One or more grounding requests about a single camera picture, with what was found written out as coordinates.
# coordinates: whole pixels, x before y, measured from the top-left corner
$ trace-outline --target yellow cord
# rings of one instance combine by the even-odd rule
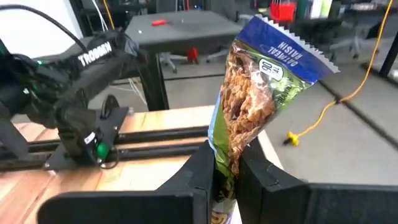
[[[323,115],[325,114],[325,111],[326,111],[329,107],[331,107],[331,106],[333,106],[333,105],[335,105],[335,104],[337,104],[337,103],[341,103],[341,102],[348,101],[348,100],[352,99],[352,97],[354,97],[354,96],[362,89],[362,87],[365,85],[365,82],[366,82],[366,80],[368,79],[369,73],[370,73],[370,71],[371,71],[371,69],[372,69],[373,61],[374,61],[374,58],[375,58],[375,56],[376,56],[376,54],[377,54],[376,52],[377,52],[377,49],[378,49],[378,47],[379,47],[379,43],[380,43],[380,40],[381,40],[381,36],[382,36],[383,30],[384,30],[384,24],[386,23],[386,20],[387,20],[387,17],[388,17],[388,13],[389,13],[389,11],[390,11],[390,8],[391,8],[391,5],[392,5],[392,2],[393,2],[393,1],[394,1],[394,0],[390,0],[389,4],[388,4],[388,6],[387,6],[386,13],[384,14],[384,18],[383,18],[383,20],[382,20],[382,22],[381,22],[381,25],[380,25],[380,30],[379,30],[379,35],[378,35],[378,37],[377,37],[376,45],[374,46],[374,49],[373,49],[371,61],[369,62],[368,70],[366,71],[365,77],[364,77],[362,83],[359,85],[359,87],[357,87],[357,89],[356,89],[354,92],[352,92],[352,94],[350,94],[350,95],[348,95],[348,96],[346,96],[346,97],[343,97],[339,102],[337,102],[337,101],[332,101],[332,102],[330,102],[329,104],[327,104],[327,105],[323,108],[323,110],[322,110],[322,112],[321,112],[321,114],[320,114],[320,116],[319,116],[317,122],[315,122],[313,125],[311,125],[310,127],[308,127],[308,128],[307,128],[306,130],[304,130],[303,132],[301,132],[301,133],[299,133],[299,134],[294,134],[294,133],[292,133],[292,132],[289,132],[289,133],[287,134],[287,139],[284,141],[284,144],[291,143],[292,145],[297,146],[297,145],[299,144],[299,137],[303,136],[304,134],[307,134],[309,131],[311,131],[312,129],[316,128],[316,126],[318,126],[318,124],[319,124],[320,121],[322,120]]]
[[[103,0],[103,2],[104,2],[105,9],[106,9],[106,13],[108,14],[108,17],[109,17],[109,21],[111,22],[112,29],[114,29],[114,24],[113,24],[111,13],[108,8],[108,3],[106,2],[106,0]]]

